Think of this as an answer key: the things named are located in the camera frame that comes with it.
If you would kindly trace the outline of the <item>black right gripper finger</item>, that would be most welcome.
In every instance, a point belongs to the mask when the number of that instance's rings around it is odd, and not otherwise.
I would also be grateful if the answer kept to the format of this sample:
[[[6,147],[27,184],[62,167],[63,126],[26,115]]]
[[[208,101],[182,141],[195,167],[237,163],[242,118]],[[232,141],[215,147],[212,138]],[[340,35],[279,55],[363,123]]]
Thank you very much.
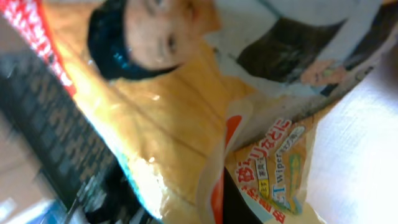
[[[262,224],[244,201],[227,168],[223,181],[223,224]]]

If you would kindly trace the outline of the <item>yellow wiper bag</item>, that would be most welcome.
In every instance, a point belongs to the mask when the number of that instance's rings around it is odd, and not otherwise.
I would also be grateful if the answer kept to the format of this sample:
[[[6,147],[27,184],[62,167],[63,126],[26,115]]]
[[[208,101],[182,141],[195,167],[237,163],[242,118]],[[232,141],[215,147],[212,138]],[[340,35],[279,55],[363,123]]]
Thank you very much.
[[[224,168],[262,223],[306,201],[319,120],[397,40],[396,1],[1,1],[115,158],[118,212],[223,223]]]

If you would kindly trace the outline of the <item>grey plastic basket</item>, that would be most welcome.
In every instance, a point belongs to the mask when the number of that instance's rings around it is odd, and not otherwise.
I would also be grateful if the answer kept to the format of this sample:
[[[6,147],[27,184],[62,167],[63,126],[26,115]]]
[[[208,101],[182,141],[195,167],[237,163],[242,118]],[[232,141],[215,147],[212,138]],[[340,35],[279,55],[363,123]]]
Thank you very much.
[[[1,56],[1,109],[27,139],[67,209],[120,211],[109,181],[114,156],[41,59],[28,52]]]

